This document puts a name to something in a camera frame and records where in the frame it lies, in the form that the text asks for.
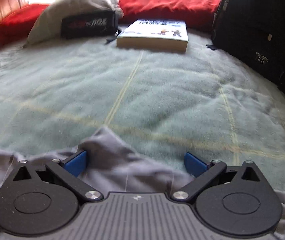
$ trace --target circular black disc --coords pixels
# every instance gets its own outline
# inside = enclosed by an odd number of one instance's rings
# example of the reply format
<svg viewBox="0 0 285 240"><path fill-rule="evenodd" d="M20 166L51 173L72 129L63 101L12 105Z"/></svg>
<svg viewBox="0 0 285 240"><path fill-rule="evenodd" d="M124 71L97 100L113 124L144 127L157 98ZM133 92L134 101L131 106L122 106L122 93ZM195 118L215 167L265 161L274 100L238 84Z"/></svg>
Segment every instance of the circular black disc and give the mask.
<svg viewBox="0 0 285 240"><path fill-rule="evenodd" d="M272 231L282 208L276 194L269 194L255 181L245 187L232 183L203 191L196 200L196 210L211 227L228 236L250 237Z"/></svg>
<svg viewBox="0 0 285 240"><path fill-rule="evenodd" d="M18 236L49 233L66 225L78 211L78 200L68 189L22 180L0 192L0 228Z"/></svg>

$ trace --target red pillow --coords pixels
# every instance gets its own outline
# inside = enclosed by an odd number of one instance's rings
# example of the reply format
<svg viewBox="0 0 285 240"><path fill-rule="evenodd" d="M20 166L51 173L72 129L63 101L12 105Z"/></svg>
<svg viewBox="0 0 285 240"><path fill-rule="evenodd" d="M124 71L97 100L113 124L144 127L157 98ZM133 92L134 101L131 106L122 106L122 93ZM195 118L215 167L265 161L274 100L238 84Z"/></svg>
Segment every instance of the red pillow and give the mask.
<svg viewBox="0 0 285 240"><path fill-rule="evenodd" d="M26 38L39 15L49 4L30 4L0 22L0 46Z"/></svg>
<svg viewBox="0 0 285 240"><path fill-rule="evenodd" d="M187 27L211 31L220 0L119 0L124 11L120 23L138 19L174 19L185 21Z"/></svg>

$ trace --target book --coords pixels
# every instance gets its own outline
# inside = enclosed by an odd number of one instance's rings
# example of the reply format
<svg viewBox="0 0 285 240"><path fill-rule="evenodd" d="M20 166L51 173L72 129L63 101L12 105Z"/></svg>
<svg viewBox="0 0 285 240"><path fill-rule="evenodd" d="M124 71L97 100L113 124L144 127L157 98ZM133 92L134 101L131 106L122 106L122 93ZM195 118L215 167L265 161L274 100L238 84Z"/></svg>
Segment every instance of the book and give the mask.
<svg viewBox="0 0 285 240"><path fill-rule="evenodd" d="M117 36L117 47L168 49L185 52L186 23L175 20L137 20Z"/></svg>

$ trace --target metal screw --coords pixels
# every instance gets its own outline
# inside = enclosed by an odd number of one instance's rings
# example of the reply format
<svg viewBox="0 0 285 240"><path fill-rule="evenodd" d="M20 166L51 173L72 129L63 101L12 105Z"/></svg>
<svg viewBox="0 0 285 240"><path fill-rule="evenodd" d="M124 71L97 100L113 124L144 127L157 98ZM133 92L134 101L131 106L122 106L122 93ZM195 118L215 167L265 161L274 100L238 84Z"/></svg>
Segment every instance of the metal screw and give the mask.
<svg viewBox="0 0 285 240"><path fill-rule="evenodd" d="M85 196L86 198L89 198L89 199L97 199L97 198L100 198L101 193L95 190L91 190L91 191L86 192Z"/></svg>
<svg viewBox="0 0 285 240"><path fill-rule="evenodd" d="M176 191L175 193L172 194L172 196L175 199L187 199L189 197L189 194L184 191Z"/></svg>

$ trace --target gray pillow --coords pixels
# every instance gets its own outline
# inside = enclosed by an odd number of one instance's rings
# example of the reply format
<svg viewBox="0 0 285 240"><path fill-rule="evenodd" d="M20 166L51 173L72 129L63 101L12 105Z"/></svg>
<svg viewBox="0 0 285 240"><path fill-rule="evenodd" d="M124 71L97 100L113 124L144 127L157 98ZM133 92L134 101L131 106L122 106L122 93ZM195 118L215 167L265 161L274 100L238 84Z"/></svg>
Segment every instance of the gray pillow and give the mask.
<svg viewBox="0 0 285 240"><path fill-rule="evenodd" d="M68 16L102 9L113 10L122 17L123 12L118 2L119 0L56 0L36 20L28 35L27 44L59 37L61 21Z"/></svg>

